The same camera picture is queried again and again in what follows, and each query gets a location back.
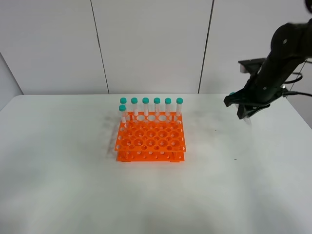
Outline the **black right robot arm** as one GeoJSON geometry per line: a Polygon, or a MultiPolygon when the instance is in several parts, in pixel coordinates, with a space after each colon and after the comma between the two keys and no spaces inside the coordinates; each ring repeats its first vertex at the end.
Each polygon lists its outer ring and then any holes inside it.
{"type": "Polygon", "coordinates": [[[271,40],[271,51],[266,58],[239,61],[241,72],[249,73],[245,86],[224,98],[227,107],[238,106],[239,119],[251,117],[270,107],[280,97],[299,95],[289,91],[285,84],[298,82],[288,80],[298,65],[312,57],[312,23],[287,23],[279,27],[271,40]]]}

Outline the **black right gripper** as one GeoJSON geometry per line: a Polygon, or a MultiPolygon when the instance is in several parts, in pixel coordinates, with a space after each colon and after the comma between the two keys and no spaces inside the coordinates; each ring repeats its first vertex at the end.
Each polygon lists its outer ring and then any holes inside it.
{"type": "Polygon", "coordinates": [[[223,102],[226,107],[237,104],[239,119],[252,117],[257,112],[270,107],[266,102],[275,95],[295,69],[296,58],[267,57],[261,69],[250,79],[245,88],[225,96],[223,102]]]}

